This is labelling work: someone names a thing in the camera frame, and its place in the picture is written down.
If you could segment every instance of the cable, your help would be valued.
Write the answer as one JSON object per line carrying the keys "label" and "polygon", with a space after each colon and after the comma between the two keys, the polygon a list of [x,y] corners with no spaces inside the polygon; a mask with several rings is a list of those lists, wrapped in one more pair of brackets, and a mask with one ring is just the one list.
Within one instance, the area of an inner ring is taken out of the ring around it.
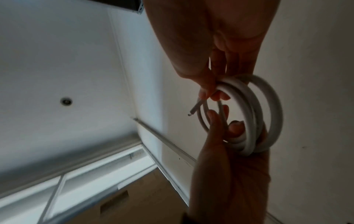
{"label": "cable", "polygon": [[[251,82],[256,85],[265,95],[271,112],[271,124],[268,135],[263,142],[256,145],[256,140],[262,133],[264,126],[262,107],[254,92],[244,83]],[[253,152],[263,152],[272,146],[278,139],[283,125],[283,111],[280,100],[274,89],[262,78],[256,75],[241,75],[237,79],[234,77],[225,77],[217,82],[217,90],[221,90],[233,98],[240,106],[244,116],[245,133],[237,138],[225,138],[224,142],[227,148],[236,150],[242,156],[249,156]],[[191,109],[188,116],[197,112],[198,120],[206,132],[209,128],[206,126],[202,114],[201,106],[208,123],[210,119],[207,116],[209,110],[206,100],[198,98],[196,105]],[[224,110],[221,101],[218,101],[219,115],[225,128],[228,128]]]}

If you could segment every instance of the coiled cable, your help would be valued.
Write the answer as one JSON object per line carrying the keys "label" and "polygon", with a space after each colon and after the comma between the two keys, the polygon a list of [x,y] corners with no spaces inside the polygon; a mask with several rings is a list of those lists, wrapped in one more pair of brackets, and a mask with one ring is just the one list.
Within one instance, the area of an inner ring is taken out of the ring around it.
{"label": "coiled cable", "polygon": [[[251,82],[257,86],[267,99],[271,112],[271,124],[268,130],[268,135],[264,141],[256,145],[256,140],[262,133],[264,126],[262,107],[254,94],[254,92],[244,83]],[[278,139],[282,125],[283,125],[283,112],[280,100],[274,89],[262,78],[256,75],[241,75],[235,77],[225,77],[217,82],[217,90],[221,90],[239,105],[241,112],[244,116],[245,132],[237,138],[225,138],[224,142],[227,148],[236,150],[242,156],[249,156],[253,152],[263,152],[272,146]],[[196,105],[191,109],[188,116],[197,112],[198,119],[206,132],[209,128],[205,124],[202,114],[201,106],[208,123],[210,119],[207,116],[209,110],[206,100],[198,98]],[[228,128],[224,110],[221,101],[218,101],[219,115],[225,126]]]}

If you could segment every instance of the hand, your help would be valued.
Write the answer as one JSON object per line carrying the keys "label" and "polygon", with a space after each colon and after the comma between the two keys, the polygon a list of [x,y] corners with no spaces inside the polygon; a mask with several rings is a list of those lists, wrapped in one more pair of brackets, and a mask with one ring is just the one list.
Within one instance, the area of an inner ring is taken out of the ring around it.
{"label": "hand", "polygon": [[[228,116],[229,110],[224,105]],[[208,111],[211,120],[208,137],[194,168],[188,216],[201,224],[261,224],[266,215],[269,151],[237,156],[223,145],[223,136],[240,136],[242,122],[231,122],[224,131],[218,114]],[[264,129],[258,141],[266,136]]]}
{"label": "hand", "polygon": [[[279,2],[145,0],[144,6],[177,74],[197,82],[199,97],[206,99],[214,93],[218,77],[253,73]],[[229,96],[216,92],[211,98]]]}

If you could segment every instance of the round ceiling fixture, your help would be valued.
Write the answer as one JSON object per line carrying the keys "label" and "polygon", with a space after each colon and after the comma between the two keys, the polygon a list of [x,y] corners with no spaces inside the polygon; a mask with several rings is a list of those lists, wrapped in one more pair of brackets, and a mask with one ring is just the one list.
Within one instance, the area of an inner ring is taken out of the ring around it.
{"label": "round ceiling fixture", "polygon": [[60,103],[64,106],[70,106],[73,103],[73,100],[68,97],[64,97],[60,100]]}

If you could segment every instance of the white ceiling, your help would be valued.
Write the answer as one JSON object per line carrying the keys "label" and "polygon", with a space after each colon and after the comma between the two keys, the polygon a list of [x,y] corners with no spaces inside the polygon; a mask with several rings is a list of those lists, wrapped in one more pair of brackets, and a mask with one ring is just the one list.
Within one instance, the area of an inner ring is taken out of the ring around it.
{"label": "white ceiling", "polygon": [[[268,210],[286,224],[354,222],[353,8],[352,0],[283,0],[259,54],[254,72],[275,88],[284,109],[271,151]],[[111,16],[137,117],[197,158],[206,133],[187,114],[199,87],[176,75],[145,13]],[[231,117],[242,119],[228,104]],[[265,118],[269,123],[267,110]],[[140,136],[189,195],[185,162],[173,161],[149,134]]]}
{"label": "white ceiling", "polygon": [[0,173],[137,132],[105,5],[3,0],[0,32]]}

